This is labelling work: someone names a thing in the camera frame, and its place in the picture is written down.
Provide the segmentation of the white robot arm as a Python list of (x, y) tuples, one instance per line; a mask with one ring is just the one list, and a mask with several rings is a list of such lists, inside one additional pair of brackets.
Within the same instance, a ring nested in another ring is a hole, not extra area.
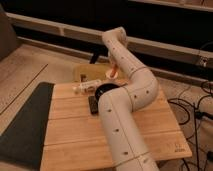
[(158, 81), (127, 49), (123, 27), (104, 32), (102, 41), (113, 63), (130, 80), (128, 85), (105, 92), (98, 101), (99, 116), (116, 171), (159, 171), (132, 115), (155, 100)]

